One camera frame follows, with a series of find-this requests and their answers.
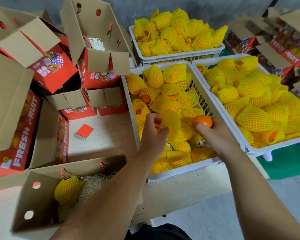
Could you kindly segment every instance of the person's left hand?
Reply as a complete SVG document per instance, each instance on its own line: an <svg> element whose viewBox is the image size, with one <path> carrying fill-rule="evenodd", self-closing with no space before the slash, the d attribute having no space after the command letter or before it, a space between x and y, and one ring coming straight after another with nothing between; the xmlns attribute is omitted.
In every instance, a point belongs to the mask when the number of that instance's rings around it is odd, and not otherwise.
<svg viewBox="0 0 300 240"><path fill-rule="evenodd" d="M164 152L169 129L164 128L158 133L155 124L159 125L162 119L155 113L146 116L138 155L149 160L157 160Z"/></svg>

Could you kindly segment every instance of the gray floor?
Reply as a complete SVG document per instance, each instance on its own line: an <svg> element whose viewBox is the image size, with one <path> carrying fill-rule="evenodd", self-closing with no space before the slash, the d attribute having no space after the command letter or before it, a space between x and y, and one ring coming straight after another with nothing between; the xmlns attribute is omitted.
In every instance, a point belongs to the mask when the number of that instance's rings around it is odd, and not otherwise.
<svg viewBox="0 0 300 240"><path fill-rule="evenodd" d="M300 222L300 176L269 180L280 200ZM182 228L193 240L243 239L231 193L157 217L156 226L171 223Z"/></svg>

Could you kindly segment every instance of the person's left arm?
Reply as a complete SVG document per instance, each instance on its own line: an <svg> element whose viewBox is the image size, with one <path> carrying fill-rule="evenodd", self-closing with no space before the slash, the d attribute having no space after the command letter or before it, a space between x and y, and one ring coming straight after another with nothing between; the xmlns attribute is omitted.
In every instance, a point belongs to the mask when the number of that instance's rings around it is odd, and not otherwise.
<svg viewBox="0 0 300 240"><path fill-rule="evenodd" d="M93 194L50 240L124 239L152 165L164 150L168 129L158 134L155 114L146 117L141 146L112 179Z"/></svg>

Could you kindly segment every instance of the person's right hand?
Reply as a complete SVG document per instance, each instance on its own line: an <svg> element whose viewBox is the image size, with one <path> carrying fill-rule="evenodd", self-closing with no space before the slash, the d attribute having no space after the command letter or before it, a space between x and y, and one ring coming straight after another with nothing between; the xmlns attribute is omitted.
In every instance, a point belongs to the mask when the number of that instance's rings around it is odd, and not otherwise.
<svg viewBox="0 0 300 240"><path fill-rule="evenodd" d="M213 128L209 128L202 123L196 124L196 129L212 149L222 157L241 150L236 140L231 136L227 125L217 118L212 118L212 121Z"/></svg>

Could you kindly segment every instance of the forearm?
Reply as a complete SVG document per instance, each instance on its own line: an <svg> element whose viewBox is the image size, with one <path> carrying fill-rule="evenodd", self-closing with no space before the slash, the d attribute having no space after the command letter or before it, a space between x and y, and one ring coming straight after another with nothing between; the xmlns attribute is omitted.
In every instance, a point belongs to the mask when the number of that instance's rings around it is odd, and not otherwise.
<svg viewBox="0 0 300 240"><path fill-rule="evenodd" d="M124 239L153 163L146 158L131 159L52 239Z"/></svg>
<svg viewBox="0 0 300 240"><path fill-rule="evenodd" d="M224 158L246 239L300 239L300 224L241 150Z"/></svg>

